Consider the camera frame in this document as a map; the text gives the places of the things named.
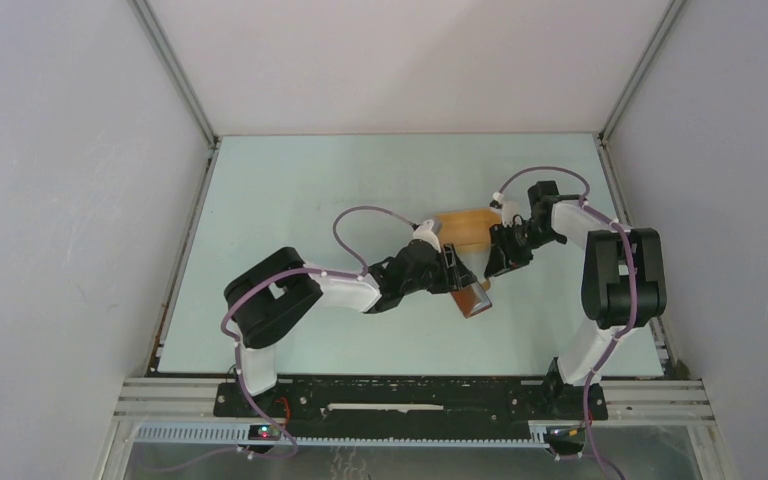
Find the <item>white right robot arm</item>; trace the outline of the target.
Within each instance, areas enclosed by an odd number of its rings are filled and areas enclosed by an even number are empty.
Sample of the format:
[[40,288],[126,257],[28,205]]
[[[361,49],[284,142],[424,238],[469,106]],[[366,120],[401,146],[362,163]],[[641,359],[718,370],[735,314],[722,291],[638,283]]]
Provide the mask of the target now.
[[560,379],[541,392],[545,411],[566,418],[582,403],[579,386],[597,383],[607,359],[650,319],[663,314],[667,293],[659,233],[610,219],[581,195],[562,195],[553,181],[529,191],[530,215],[502,192],[490,207],[500,220],[489,229],[484,275],[498,277],[527,266],[549,243],[583,251],[580,298],[586,316],[571,346],[554,361]]

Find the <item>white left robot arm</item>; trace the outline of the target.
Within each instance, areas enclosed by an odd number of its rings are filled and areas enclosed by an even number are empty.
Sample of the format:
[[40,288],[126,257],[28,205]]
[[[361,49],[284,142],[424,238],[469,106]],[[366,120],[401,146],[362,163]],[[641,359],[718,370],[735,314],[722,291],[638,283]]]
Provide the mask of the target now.
[[234,342],[234,375],[242,384],[238,404],[252,416],[272,411],[276,345],[313,307],[379,314],[417,292],[451,295],[467,318],[492,305],[451,244],[435,248],[414,239],[364,274],[324,269],[304,262],[292,247],[278,249],[223,291],[228,311],[220,329]]

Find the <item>brown leather card holder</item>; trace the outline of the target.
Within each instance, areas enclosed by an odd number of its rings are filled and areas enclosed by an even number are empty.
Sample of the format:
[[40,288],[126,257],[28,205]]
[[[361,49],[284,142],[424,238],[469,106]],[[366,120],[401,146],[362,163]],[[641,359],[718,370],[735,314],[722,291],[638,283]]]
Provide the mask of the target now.
[[463,317],[469,319],[493,306],[488,294],[490,288],[491,282],[489,280],[477,281],[451,292],[450,295]]

